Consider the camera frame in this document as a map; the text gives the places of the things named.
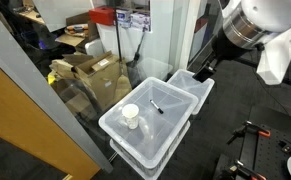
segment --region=translucent plastic bin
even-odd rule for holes
[[[151,99],[164,114],[150,103]],[[131,103],[139,107],[139,126],[134,130],[128,128],[122,117],[122,108]],[[166,158],[197,103],[194,95],[156,78],[147,78],[104,114],[99,125],[120,148],[135,158],[141,169],[151,170]]]
[[[175,152],[177,146],[185,136],[186,132],[190,127],[190,122],[184,125],[181,131],[178,133],[177,137],[173,141],[169,150],[166,151],[160,163],[154,169],[147,169],[143,165],[141,165],[133,156],[131,156],[124,148],[122,148],[117,142],[111,140],[111,147],[120,155],[140,176],[142,176],[146,180],[155,180],[159,177],[159,175],[164,170],[169,159],[172,157]]]
[[[197,115],[212,90],[215,81],[207,79],[204,83],[201,83],[193,79],[193,75],[194,73],[192,72],[179,69],[167,83],[189,92],[198,98],[199,102],[192,113],[193,115]]]

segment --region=floor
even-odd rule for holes
[[[189,70],[195,72],[199,65],[198,60]],[[253,105],[269,107],[291,116],[291,86],[267,86],[254,68],[235,61],[224,61],[212,79],[216,84],[208,100],[198,116],[190,118],[189,131],[159,179],[212,179],[221,153],[238,158],[242,140],[230,146],[225,143],[232,130],[247,120]],[[142,179],[119,156],[113,161],[113,167],[111,174],[100,171],[92,179]]]
[[[0,139],[0,180],[56,180],[66,175]]]

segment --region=white paper cup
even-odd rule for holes
[[[135,129],[138,126],[139,109],[135,104],[127,104],[122,109],[122,114],[125,118],[127,126],[130,129]]]

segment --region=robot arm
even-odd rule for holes
[[[230,0],[222,15],[213,54],[193,78],[204,81],[212,75],[214,60],[235,59],[263,46],[257,73],[266,84],[280,84],[291,60],[291,0]]]

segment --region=pen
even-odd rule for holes
[[[158,110],[159,113],[163,114],[163,110],[157,106],[157,104],[153,100],[149,100],[153,104],[153,106]]]

